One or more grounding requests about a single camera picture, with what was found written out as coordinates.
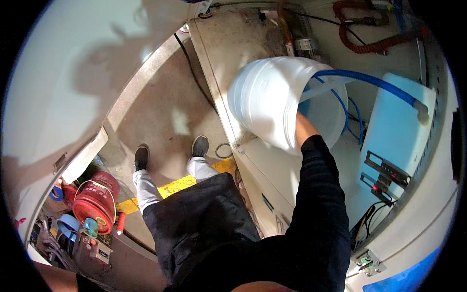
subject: black shoe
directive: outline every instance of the black shoe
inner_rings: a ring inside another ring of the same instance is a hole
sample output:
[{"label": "black shoe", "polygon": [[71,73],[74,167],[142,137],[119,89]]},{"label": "black shoe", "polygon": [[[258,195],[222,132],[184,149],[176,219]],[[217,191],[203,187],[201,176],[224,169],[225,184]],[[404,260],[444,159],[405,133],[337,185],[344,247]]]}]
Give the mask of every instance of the black shoe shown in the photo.
[{"label": "black shoe", "polygon": [[206,136],[198,136],[191,147],[191,157],[204,157],[209,149]]},{"label": "black shoe", "polygon": [[141,144],[134,153],[134,171],[147,169],[149,161],[149,148],[146,144]]}]

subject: black apron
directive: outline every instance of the black apron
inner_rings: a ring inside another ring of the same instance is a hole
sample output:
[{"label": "black apron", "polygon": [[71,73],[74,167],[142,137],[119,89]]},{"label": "black apron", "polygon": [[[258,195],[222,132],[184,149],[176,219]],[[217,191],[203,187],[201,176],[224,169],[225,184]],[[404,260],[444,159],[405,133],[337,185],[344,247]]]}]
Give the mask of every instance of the black apron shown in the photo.
[{"label": "black apron", "polygon": [[143,211],[169,285],[176,287],[216,248],[260,241],[232,175],[221,173]]}]

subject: yellow floor marking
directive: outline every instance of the yellow floor marking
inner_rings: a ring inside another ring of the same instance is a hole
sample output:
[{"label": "yellow floor marking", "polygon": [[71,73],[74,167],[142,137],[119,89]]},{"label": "yellow floor marking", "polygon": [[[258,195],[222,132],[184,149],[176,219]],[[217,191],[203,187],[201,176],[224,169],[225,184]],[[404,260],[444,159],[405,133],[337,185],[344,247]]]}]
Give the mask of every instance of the yellow floor marking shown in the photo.
[{"label": "yellow floor marking", "polygon": [[[237,165],[235,164],[235,160],[233,157],[219,161],[211,166],[219,173],[228,172],[233,177],[235,177],[235,168]],[[157,190],[165,199],[171,194],[186,189],[194,184],[196,184],[196,180],[191,175],[188,175],[184,178],[171,182],[170,184],[158,187]],[[117,211],[124,212],[125,214],[137,212],[139,210],[138,206],[139,204],[137,198],[128,199],[116,205]]]}]

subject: white wall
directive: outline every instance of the white wall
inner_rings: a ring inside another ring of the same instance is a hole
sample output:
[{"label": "white wall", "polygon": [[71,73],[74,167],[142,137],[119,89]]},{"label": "white wall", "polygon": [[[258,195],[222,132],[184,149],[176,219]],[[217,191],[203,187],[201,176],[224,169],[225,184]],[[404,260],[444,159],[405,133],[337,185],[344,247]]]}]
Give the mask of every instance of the white wall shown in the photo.
[{"label": "white wall", "polygon": [[53,163],[99,130],[127,81],[186,22],[180,0],[55,1],[14,70],[2,129],[2,173],[18,231],[29,237]]}]

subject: gray pants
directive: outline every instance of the gray pants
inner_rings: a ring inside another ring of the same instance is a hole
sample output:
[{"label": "gray pants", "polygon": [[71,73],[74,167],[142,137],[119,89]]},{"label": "gray pants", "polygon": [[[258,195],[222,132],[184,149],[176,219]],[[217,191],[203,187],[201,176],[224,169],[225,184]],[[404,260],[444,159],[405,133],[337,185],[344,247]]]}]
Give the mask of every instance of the gray pants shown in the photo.
[{"label": "gray pants", "polygon": [[[204,157],[192,157],[188,161],[186,169],[195,178],[197,183],[219,174],[217,170],[209,165]],[[133,173],[133,183],[136,187],[136,198],[140,205],[141,214],[143,214],[144,208],[147,206],[163,200],[147,170],[142,169]]]}]

